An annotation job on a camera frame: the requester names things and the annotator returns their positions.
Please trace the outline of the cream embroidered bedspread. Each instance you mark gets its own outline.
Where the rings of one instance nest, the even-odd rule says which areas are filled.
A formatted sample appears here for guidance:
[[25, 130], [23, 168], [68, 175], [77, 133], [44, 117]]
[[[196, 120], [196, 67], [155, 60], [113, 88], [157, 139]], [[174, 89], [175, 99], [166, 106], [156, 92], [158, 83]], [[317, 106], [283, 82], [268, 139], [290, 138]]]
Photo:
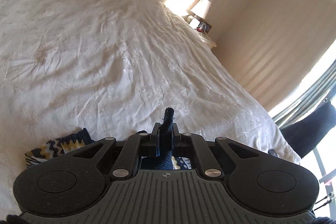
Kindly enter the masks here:
[[25, 153], [86, 128], [124, 140], [172, 107], [182, 132], [300, 162], [267, 111], [156, 0], [1, 0], [1, 216]]

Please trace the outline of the white mug on right nightstand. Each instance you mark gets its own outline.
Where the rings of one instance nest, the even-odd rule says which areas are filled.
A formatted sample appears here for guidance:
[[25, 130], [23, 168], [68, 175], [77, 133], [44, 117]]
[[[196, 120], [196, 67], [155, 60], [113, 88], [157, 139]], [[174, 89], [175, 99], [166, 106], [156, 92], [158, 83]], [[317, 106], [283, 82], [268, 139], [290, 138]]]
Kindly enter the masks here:
[[197, 18], [193, 18], [191, 22], [189, 23], [189, 26], [196, 30], [199, 24], [200, 24], [200, 21]]

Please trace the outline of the dark chair by window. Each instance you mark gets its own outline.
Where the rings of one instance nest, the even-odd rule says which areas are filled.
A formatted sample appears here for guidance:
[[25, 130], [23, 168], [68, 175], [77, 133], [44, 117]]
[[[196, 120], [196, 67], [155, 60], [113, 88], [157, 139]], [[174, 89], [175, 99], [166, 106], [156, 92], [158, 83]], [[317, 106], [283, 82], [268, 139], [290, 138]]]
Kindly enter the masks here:
[[334, 127], [335, 107], [327, 102], [306, 118], [281, 128], [280, 131], [292, 149], [300, 158], [304, 158]]

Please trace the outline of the navy yellow white patterned sweater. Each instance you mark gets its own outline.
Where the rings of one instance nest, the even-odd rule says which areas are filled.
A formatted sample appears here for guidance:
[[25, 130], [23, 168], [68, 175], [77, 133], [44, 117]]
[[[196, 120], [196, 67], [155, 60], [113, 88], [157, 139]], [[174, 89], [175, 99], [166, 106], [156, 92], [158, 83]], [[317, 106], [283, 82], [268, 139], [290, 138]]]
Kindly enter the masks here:
[[[168, 107], [165, 110], [163, 124], [159, 127], [159, 153], [153, 159], [142, 160], [141, 167], [144, 169], [170, 170], [189, 169], [191, 164], [185, 162], [181, 157], [172, 155], [171, 134], [173, 133], [174, 109]], [[26, 167], [43, 163], [47, 160], [67, 154], [81, 147], [94, 143], [87, 129], [70, 134], [68, 136], [51, 139], [43, 145], [25, 153]]]

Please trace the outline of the right cream nightstand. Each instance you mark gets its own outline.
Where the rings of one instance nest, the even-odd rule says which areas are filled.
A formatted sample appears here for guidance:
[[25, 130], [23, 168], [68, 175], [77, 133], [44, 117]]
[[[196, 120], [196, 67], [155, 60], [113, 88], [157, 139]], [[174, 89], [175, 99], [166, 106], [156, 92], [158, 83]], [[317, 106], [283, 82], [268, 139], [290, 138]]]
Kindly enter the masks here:
[[[191, 20], [194, 18], [193, 16], [191, 15], [188, 15], [188, 16], [183, 16], [182, 17], [186, 22], [187, 24], [189, 25], [189, 23], [191, 22]], [[193, 29], [197, 35], [201, 38], [202, 42], [205, 43], [206, 46], [209, 47], [209, 49], [213, 49], [213, 48], [216, 48], [217, 47], [217, 44], [210, 39], [210, 37], [208, 36], [208, 34], [204, 34], [204, 33], [201, 33], [201, 32], [198, 32], [197, 30]]]

